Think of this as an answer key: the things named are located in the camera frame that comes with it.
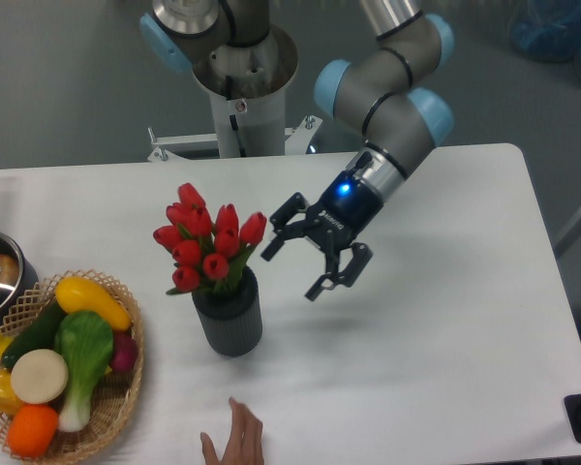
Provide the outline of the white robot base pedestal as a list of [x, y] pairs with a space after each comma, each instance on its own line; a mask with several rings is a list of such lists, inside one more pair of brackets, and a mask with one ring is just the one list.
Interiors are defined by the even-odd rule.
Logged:
[[286, 125], [287, 90], [297, 72], [298, 53], [281, 28], [272, 25], [254, 46], [219, 46], [194, 65], [164, 32], [145, 30], [170, 67], [193, 73], [208, 95], [215, 127], [213, 134], [160, 138], [149, 130], [151, 161], [206, 150], [215, 150], [222, 159], [316, 151], [312, 139], [321, 118], [308, 114], [296, 127]]

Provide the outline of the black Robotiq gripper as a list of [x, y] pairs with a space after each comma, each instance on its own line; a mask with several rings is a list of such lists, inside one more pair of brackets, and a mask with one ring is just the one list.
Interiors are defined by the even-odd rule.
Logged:
[[[306, 292], [310, 301], [323, 291], [342, 285], [350, 288], [373, 257], [371, 249], [354, 242], [383, 207], [383, 201], [365, 183], [350, 174], [339, 174], [314, 203], [296, 192], [269, 218], [274, 236], [260, 256], [267, 262], [291, 239], [306, 237], [325, 256], [324, 273]], [[303, 219], [292, 222], [297, 214]], [[342, 250], [352, 251], [344, 269], [340, 268]]]

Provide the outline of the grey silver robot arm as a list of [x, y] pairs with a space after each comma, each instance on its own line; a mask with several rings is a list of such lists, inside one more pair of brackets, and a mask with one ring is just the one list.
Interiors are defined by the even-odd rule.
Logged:
[[[365, 1], [362, 9], [376, 51], [357, 64], [330, 62], [314, 87], [318, 107], [360, 134], [362, 146], [317, 202], [295, 194], [275, 211], [262, 254], [270, 260], [288, 240], [310, 240], [325, 268], [309, 299], [354, 284], [372, 256], [358, 235], [454, 124], [447, 103], [420, 86], [451, 55], [450, 26], [414, 1]], [[139, 28], [169, 68], [190, 72], [208, 93], [221, 157], [284, 152], [298, 53], [267, 2], [156, 1]]]

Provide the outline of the bare human hand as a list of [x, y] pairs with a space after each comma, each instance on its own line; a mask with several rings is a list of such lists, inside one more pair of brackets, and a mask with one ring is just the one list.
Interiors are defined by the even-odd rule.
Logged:
[[237, 464], [263, 465], [265, 463], [262, 432], [263, 423], [246, 404], [229, 398], [231, 425], [229, 438], [221, 458], [213, 441], [205, 432], [200, 433], [201, 451], [206, 465]]

